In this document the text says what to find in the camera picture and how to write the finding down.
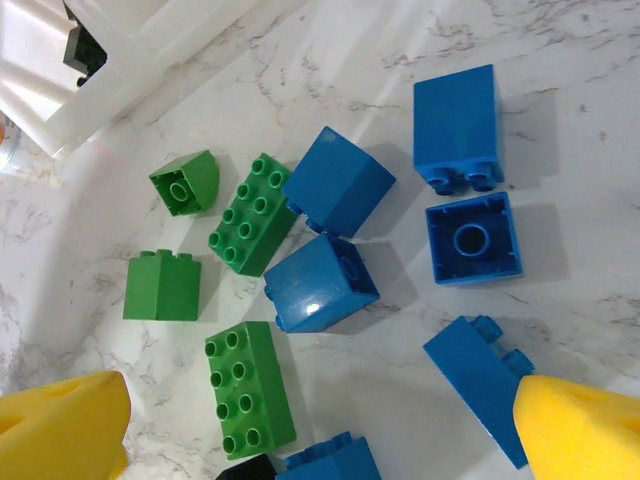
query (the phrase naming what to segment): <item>green toy brick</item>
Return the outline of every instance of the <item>green toy brick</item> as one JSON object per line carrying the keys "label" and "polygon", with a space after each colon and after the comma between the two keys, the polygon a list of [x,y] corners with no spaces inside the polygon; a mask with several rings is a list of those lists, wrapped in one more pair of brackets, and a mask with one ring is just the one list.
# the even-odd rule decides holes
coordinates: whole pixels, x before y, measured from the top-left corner
{"label": "green toy brick", "polygon": [[231,206],[209,236],[209,247],[231,269],[259,277],[296,221],[282,193],[291,172],[263,153],[236,190]]}
{"label": "green toy brick", "polygon": [[141,252],[129,261],[123,317],[197,320],[201,268],[189,253]]}
{"label": "green toy brick", "polygon": [[207,338],[205,354],[228,459],[268,453],[295,441],[267,322],[244,322]]}
{"label": "green toy brick", "polygon": [[218,194],[220,172],[208,150],[176,158],[149,175],[171,215],[208,210]]}

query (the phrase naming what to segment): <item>green 2x4 brick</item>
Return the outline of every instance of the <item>green 2x4 brick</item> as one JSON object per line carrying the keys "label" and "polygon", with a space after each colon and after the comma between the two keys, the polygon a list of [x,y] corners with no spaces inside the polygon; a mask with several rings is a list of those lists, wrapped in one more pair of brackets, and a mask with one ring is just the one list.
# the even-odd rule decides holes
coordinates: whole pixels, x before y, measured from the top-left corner
{"label": "green 2x4 brick", "polygon": [[296,439],[269,324],[244,322],[206,340],[227,458],[267,453]]}
{"label": "green 2x4 brick", "polygon": [[209,247],[240,275],[264,273],[296,215],[282,193],[291,172],[263,153],[236,190],[236,198],[222,214],[222,222],[209,236]]}

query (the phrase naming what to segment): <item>marble countertop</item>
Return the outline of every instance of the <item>marble countertop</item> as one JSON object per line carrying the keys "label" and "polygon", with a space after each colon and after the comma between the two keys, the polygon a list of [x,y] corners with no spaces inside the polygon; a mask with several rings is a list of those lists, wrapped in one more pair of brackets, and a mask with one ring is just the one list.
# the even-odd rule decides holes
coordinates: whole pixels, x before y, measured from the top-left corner
{"label": "marble countertop", "polygon": [[[124,479],[214,479],[221,451],[203,340],[273,321],[262,279],[206,245],[262,151],[289,166],[324,125],[397,183],[356,242],[382,298],[332,333],[275,343],[298,431],[281,456],[350,429],[383,478],[532,478],[513,469],[422,350],[458,315],[487,314],[538,372],[640,389],[640,2],[263,1],[73,156],[25,139],[0,175],[0,392],[100,369],[126,376]],[[493,63],[525,275],[435,285],[413,170],[412,86]],[[210,149],[208,214],[171,218],[147,176]],[[276,260],[312,238],[299,220]],[[122,320],[127,261],[170,248],[203,263],[197,323]]]}

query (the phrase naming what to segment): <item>yellow foam pad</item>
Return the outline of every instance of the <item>yellow foam pad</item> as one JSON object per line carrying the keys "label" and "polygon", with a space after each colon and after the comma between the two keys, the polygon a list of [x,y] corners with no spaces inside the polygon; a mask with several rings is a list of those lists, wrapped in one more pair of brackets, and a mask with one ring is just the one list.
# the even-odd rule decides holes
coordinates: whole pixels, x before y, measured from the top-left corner
{"label": "yellow foam pad", "polygon": [[640,480],[640,400],[531,375],[513,415],[536,480]]}
{"label": "yellow foam pad", "polygon": [[0,398],[0,479],[111,480],[127,467],[131,418],[118,372]]}

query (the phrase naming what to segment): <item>blue toy brick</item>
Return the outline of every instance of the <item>blue toy brick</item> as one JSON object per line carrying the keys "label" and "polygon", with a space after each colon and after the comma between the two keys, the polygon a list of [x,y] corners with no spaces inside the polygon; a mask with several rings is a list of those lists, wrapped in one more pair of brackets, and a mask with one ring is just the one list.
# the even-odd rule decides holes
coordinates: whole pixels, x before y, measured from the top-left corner
{"label": "blue toy brick", "polygon": [[516,468],[527,464],[513,421],[518,384],[534,371],[520,351],[506,354],[495,343],[502,329],[487,316],[459,317],[424,350]]}
{"label": "blue toy brick", "polygon": [[436,283],[479,283],[522,274],[520,249],[505,192],[427,209]]}
{"label": "blue toy brick", "polygon": [[380,480],[367,440],[354,440],[349,432],[312,445],[285,463],[287,471],[277,480]]}
{"label": "blue toy brick", "polygon": [[322,332],[380,298],[347,240],[322,234],[264,274],[265,293],[286,333]]}
{"label": "blue toy brick", "polygon": [[504,181],[499,102],[493,65],[415,84],[413,162],[438,195]]}
{"label": "blue toy brick", "polygon": [[325,127],[282,191],[315,232],[353,237],[395,177],[368,153]]}

